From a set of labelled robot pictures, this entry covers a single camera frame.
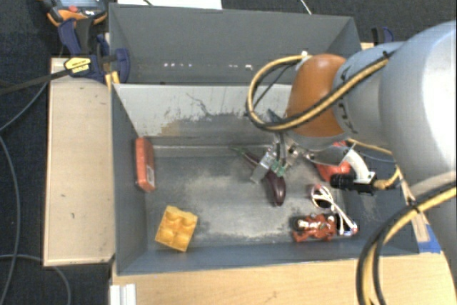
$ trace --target wooden board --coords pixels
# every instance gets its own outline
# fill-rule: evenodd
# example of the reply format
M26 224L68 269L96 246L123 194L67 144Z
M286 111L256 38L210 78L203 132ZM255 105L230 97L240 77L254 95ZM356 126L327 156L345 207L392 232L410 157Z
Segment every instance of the wooden board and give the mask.
M443 254L389 257L381 263L389 305L456 304ZM113 284L136 285L136 305L358 303L354 260L122 277L113 273Z
M52 72L63 59L52 61ZM51 82L44 265L108 261L114 254L108 89L69 76Z

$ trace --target eyeglasses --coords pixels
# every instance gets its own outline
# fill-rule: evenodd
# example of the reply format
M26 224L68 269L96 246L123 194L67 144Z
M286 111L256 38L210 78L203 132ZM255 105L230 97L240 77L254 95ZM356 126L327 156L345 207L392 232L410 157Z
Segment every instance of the eyeglasses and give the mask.
M327 187L316 184L311 189L311 200L313 204L324 210L335 213L338 217L338 235L353 236L358 232L356 222L351 219L333 200L333 196Z

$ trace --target gray bin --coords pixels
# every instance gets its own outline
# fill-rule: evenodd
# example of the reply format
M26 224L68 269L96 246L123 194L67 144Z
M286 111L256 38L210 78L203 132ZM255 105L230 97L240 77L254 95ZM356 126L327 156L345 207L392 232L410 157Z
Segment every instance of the gray bin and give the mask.
M281 32L270 34L268 27ZM116 85L111 95L119 275L356 258L373 230L404 205L400 190L375 196L333 191L338 204L358 222L359 234L297 244L290 218L318 212L307 197L309 185L319 181L314 167L299 161L290 169L286 201L274 207L267 187L249 181L251 167L230 149L242 146L260 155L271 143L272 136L253 127L243 114L246 83L253 72L268 60L301 52L305 46L314 54L349 56L360 47L352 19L111 5L110 33L113 49L129 49L133 70L129 84ZM166 43L172 34L179 50ZM193 66L184 71L180 64ZM205 65L213 65L208 74ZM258 106L261 113L267 108L283 112L292 76L286 75L266 95ZM135 186L137 136L147 136L155 148L157 189L149 194ZM374 168L381 172L389 166ZM186 253L154 241L166 205L199 216ZM410 226L384 250L417 252Z

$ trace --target yellow toy block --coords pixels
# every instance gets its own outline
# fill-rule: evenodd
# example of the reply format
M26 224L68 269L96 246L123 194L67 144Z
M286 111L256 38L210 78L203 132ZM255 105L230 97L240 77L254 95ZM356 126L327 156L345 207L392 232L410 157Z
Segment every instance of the yellow toy block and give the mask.
M167 206L156 234L156 241L179 251L186 251L198 219L191 212Z

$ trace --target black carpet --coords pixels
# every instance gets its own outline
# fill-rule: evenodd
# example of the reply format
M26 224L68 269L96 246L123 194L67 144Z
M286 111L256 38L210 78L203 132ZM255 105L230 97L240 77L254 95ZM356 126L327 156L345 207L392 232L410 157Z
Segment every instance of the black carpet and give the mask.
M397 40L456 17L456 0L305 0L316 14L353 16L363 41L372 26L387 26ZM222 0L227 9L258 9L301 13L298 0ZM54 26L35 0L0 1L0 81L19 83L49 72L49 59L60 52ZM0 96L0 127L31 99L37 87ZM46 173L46 97L3 132L16 167L22 207L19 252L41 256ZM13 251L16 230L14 188L7 160L0 151L0 255ZM0 291L9 261L0 261ZM72 304L106 304L107 265L63 268L73 294ZM58 276L19 259L5 304L65 304Z

